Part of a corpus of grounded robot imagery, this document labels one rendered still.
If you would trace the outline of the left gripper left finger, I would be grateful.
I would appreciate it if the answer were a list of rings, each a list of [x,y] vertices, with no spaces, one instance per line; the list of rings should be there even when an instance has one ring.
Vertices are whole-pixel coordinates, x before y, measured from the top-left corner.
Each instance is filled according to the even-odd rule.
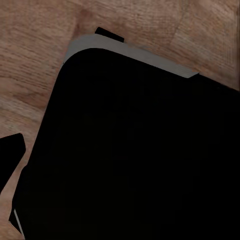
[[[0,193],[26,152],[22,133],[0,138]]]

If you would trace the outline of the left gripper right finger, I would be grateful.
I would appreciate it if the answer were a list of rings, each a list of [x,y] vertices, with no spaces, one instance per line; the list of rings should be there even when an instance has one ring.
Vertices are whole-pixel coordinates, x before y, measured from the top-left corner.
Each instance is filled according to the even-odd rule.
[[[235,165],[240,173],[240,135],[235,133],[229,133],[225,145],[224,151]]]

